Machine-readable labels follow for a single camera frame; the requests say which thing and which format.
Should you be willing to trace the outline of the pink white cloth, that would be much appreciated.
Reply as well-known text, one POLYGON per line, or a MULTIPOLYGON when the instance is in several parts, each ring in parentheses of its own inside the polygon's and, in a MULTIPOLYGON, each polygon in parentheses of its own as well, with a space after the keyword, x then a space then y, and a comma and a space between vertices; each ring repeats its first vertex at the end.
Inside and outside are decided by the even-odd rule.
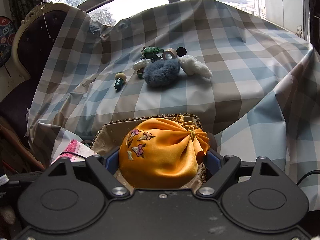
POLYGON ((95 154, 97 153, 95 153, 88 146, 73 139, 69 142, 66 148, 61 153, 59 153, 57 157, 53 159, 51 164, 53 164, 57 161, 57 159, 60 159, 62 157, 69 158, 71 162, 85 161, 86 158, 95 154))

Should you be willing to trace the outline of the yellow embroidered satin pouch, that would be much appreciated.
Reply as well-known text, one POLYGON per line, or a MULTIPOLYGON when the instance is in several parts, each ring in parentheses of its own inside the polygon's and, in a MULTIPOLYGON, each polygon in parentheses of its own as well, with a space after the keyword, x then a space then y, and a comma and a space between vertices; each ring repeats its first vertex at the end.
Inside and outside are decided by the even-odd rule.
POLYGON ((119 171, 134 188, 178 189, 197 175, 209 148, 207 133, 184 116, 150 118, 124 137, 119 171))

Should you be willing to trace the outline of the blue-grey furry plush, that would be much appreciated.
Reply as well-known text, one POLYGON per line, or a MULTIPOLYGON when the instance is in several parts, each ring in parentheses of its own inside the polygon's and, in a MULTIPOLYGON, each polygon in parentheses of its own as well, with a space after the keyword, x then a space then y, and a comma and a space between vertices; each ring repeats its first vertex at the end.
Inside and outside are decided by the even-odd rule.
POLYGON ((177 59, 158 60, 145 68, 143 79, 150 87, 166 87, 178 78, 180 68, 177 59))

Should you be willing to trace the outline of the woven lined storage basket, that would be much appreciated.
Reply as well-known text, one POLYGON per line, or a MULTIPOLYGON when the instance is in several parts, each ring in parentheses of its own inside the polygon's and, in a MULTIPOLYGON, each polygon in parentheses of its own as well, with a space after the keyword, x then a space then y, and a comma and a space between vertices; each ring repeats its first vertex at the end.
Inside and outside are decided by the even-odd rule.
POLYGON ((91 149, 106 156, 116 147, 116 178, 134 189, 200 186, 202 164, 210 149, 207 133, 198 118, 190 114, 106 124, 91 149))

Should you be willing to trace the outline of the green beige mushroom stamp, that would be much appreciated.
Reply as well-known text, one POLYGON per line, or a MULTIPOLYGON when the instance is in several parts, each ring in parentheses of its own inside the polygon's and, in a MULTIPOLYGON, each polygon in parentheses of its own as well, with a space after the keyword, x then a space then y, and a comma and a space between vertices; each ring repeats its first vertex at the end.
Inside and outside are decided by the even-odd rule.
POLYGON ((126 82, 127 77, 124 73, 117 73, 115 75, 115 84, 114 84, 114 88, 116 90, 121 90, 124 83, 126 82))

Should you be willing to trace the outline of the checkered blue brown cloth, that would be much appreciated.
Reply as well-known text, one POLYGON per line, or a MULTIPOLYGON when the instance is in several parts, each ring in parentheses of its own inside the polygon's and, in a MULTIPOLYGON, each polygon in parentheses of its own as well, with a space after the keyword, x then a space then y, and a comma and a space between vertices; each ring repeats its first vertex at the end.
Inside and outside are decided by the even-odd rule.
POLYGON ((71 8, 40 78, 28 118, 35 158, 48 166, 72 139, 92 140, 112 121, 192 113, 214 149, 244 161, 266 156, 319 209, 319 53, 280 27, 213 0, 148 9, 108 27, 71 8), (132 66, 144 46, 184 47, 212 78, 180 73, 150 88, 132 66), (121 90, 115 75, 127 77, 121 90))

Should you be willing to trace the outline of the white fluffy plush toy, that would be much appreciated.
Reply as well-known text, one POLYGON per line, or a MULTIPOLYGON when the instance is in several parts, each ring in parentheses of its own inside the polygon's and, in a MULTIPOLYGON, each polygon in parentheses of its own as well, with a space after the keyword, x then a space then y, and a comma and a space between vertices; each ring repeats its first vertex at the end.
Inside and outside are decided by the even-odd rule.
POLYGON ((181 65, 181 68, 188 76, 197 74, 205 79, 212 78, 213 75, 210 69, 192 55, 184 55, 182 57, 178 56, 177 59, 181 65))

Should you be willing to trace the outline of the black mushroom knob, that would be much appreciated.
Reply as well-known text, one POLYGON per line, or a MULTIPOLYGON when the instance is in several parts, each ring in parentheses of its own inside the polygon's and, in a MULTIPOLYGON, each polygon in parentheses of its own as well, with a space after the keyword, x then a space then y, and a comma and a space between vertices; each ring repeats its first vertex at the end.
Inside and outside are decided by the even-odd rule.
POLYGON ((177 56, 179 56, 179 57, 183 57, 184 55, 187 54, 187 50, 186 50, 184 47, 178 47, 178 48, 176 49, 176 54, 177 54, 177 56))

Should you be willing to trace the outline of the green plush toy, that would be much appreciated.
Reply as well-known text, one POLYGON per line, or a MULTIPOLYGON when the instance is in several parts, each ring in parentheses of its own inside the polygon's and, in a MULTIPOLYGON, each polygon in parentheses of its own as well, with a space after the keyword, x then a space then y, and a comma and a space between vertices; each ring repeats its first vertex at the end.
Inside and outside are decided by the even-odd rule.
POLYGON ((149 59, 151 61, 157 61, 162 58, 164 49, 158 47, 143 47, 141 50, 141 59, 149 59))

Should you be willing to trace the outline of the beige tape roll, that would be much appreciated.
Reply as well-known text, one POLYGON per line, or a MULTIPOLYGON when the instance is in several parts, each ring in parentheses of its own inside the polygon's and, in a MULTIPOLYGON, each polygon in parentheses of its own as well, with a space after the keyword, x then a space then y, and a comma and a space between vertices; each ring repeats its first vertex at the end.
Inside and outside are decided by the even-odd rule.
POLYGON ((170 60, 170 59, 176 59, 176 58, 177 58, 176 50, 172 48, 168 48, 162 53, 163 60, 170 60))

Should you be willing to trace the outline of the ornate cream dark chair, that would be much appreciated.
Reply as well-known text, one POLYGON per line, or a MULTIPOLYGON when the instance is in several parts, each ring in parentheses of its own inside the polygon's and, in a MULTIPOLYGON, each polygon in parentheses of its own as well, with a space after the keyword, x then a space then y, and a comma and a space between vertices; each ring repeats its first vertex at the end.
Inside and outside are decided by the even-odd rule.
POLYGON ((27 78, 1 101, 1 164, 8 175, 44 169, 29 148, 27 113, 69 9, 52 2, 35 6, 14 38, 13 61, 27 78))

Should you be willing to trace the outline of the colourful dart board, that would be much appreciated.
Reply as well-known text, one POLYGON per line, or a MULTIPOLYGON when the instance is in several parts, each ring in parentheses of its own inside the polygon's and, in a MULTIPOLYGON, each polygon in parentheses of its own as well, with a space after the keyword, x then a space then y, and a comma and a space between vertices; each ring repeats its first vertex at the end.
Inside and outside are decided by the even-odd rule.
POLYGON ((0 16, 0 66, 3 67, 11 57, 16 27, 11 19, 0 16))

